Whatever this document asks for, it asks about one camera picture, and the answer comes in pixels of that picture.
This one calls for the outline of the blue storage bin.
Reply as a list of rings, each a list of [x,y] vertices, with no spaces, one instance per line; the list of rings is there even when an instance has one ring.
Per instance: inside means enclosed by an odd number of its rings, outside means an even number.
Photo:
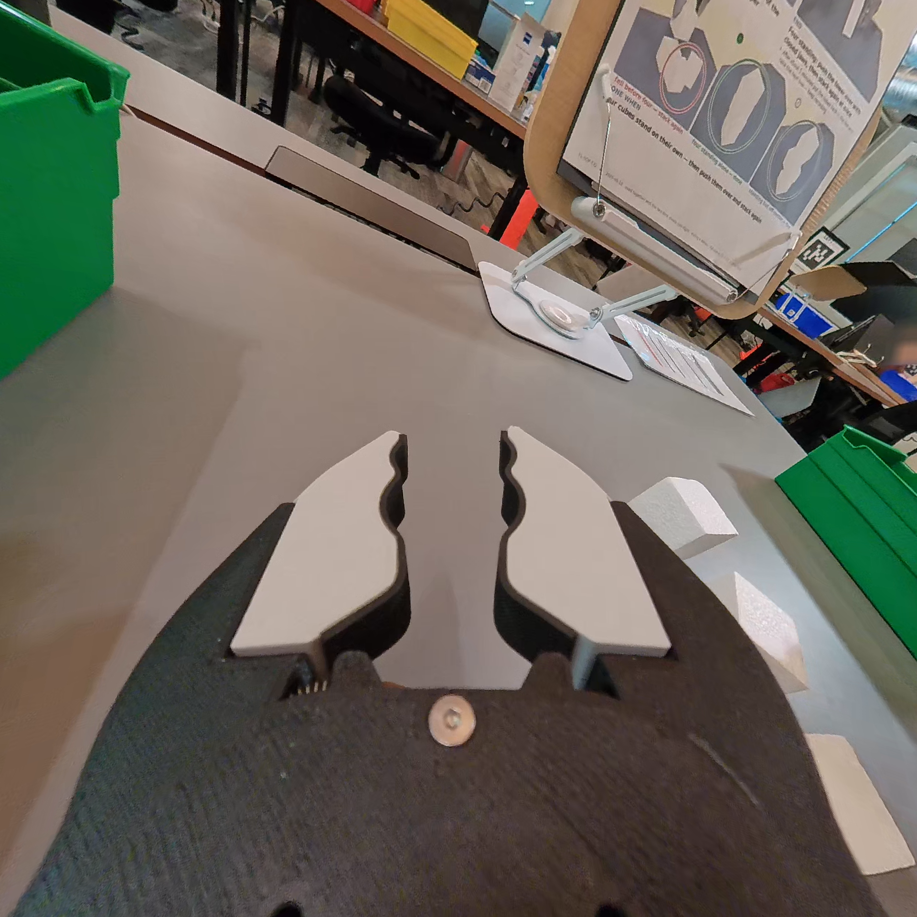
[[[773,308],[789,324],[808,337],[816,338],[837,329],[837,325],[833,321],[794,293],[779,295],[773,303]]]

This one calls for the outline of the printed instruction sheet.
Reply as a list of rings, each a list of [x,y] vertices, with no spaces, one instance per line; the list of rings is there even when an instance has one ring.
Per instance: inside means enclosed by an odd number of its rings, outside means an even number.
[[[558,174],[603,231],[761,293],[873,117],[915,2],[622,2]]]

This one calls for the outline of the white foam cube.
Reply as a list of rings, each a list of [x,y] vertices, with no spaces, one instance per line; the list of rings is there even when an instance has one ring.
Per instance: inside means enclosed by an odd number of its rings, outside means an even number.
[[[915,858],[856,755],[840,736],[805,734],[834,820],[865,876],[915,865]]]
[[[787,695],[808,691],[806,665],[792,618],[737,572],[718,576],[708,586],[751,638],[781,691]]]
[[[665,477],[627,506],[682,560],[738,536],[738,529],[697,480]]]

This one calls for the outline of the black and white tag marker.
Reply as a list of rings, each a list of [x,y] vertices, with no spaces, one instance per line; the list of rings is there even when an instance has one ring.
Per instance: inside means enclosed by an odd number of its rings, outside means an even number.
[[[842,258],[850,246],[825,227],[818,228],[798,252],[789,272],[801,274],[827,267]]]

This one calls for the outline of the green plastic bin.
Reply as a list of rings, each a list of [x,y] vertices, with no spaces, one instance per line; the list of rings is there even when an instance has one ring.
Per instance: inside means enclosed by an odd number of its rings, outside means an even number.
[[[916,474],[846,426],[775,477],[891,631],[916,656]]]
[[[1,375],[113,283],[130,73],[1,3]]]

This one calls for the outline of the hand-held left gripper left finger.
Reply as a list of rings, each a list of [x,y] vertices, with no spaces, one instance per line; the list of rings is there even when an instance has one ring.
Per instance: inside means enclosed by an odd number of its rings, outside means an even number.
[[[236,657],[303,655],[325,681],[341,653],[375,659],[405,635],[407,475],[406,435],[389,430],[303,489],[232,636]]]

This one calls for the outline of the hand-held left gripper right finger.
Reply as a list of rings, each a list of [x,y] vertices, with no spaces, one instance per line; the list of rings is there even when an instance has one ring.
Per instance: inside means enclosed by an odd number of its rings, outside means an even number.
[[[606,655],[662,658],[671,639],[602,488],[523,430],[500,433],[494,623],[532,662],[559,654],[575,689]]]

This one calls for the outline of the black office chair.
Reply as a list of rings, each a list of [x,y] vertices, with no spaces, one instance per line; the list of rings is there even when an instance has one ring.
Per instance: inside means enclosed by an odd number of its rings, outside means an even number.
[[[388,161],[403,173],[419,179],[415,166],[436,168],[441,138],[408,120],[395,117],[384,105],[344,76],[329,76],[323,84],[323,98],[335,115],[329,132],[341,134],[349,145],[361,144],[368,154],[362,171],[377,177],[381,165]]]

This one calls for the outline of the grey desk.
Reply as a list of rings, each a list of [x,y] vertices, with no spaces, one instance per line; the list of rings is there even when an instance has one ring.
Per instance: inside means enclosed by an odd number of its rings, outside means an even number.
[[[491,610],[502,429],[617,500],[702,481],[739,536],[695,557],[792,617],[806,732],[845,737],[915,851],[915,660],[774,478],[802,451],[648,372],[510,335],[478,278],[122,115],[112,288],[2,380],[2,915],[167,619],[279,503],[382,432],[408,440],[408,686],[518,686]]]

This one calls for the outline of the wooden side table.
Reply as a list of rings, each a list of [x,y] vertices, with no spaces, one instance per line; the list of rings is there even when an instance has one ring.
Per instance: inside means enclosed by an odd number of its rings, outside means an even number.
[[[833,351],[820,339],[808,337],[803,332],[788,322],[782,314],[776,312],[768,305],[760,308],[754,315],[791,336],[804,349],[816,353],[822,361],[833,367],[833,374],[877,400],[883,407],[889,408],[907,404],[903,395],[896,393],[892,387],[882,382],[877,373],[867,365],[864,357],[847,358]]]

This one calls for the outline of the white document stand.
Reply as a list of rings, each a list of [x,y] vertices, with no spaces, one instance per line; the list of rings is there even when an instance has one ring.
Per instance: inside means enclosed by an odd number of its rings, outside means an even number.
[[[558,174],[570,125],[621,3],[577,4],[523,143],[524,176],[538,205],[567,227],[500,279],[501,292],[491,280],[484,281],[484,289],[494,317],[513,334],[626,380],[631,374],[615,368],[611,356],[614,348],[608,332],[600,327],[602,321],[677,295],[722,317],[745,317],[766,304],[867,148],[883,96],[863,135],[803,224],[800,240],[763,291],[738,293],[705,271],[689,273],[690,266],[677,264],[671,254],[658,258],[644,246],[629,248],[626,241],[636,232],[630,221],[625,222],[623,240],[610,237],[603,231],[600,192],[596,191],[594,197],[583,195]]]

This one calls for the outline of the yellow plastic bin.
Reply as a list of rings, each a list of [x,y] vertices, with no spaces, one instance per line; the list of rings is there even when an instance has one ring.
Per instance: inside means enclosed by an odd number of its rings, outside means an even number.
[[[386,28],[412,50],[461,81],[478,40],[465,34],[428,3],[381,1]]]

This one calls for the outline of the laminated paper sheet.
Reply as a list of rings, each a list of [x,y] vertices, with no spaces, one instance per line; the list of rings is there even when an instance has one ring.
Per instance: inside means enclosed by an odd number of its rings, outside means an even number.
[[[615,316],[614,325],[646,369],[743,415],[753,415],[717,373],[705,351],[633,314]]]

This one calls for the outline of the white cardboard box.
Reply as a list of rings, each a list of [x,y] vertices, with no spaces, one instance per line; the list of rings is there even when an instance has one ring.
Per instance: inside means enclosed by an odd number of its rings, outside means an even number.
[[[489,90],[491,105],[512,113],[530,82],[532,65],[541,57],[543,37],[543,26],[527,13],[514,21],[496,58]]]

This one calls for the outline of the orange traffic cone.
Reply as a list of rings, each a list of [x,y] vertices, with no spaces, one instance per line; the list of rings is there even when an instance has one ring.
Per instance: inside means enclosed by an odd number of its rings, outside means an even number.
[[[517,250],[537,210],[538,203],[535,195],[530,189],[526,189],[501,233],[496,234],[494,224],[489,229],[490,237],[499,238],[504,245]]]

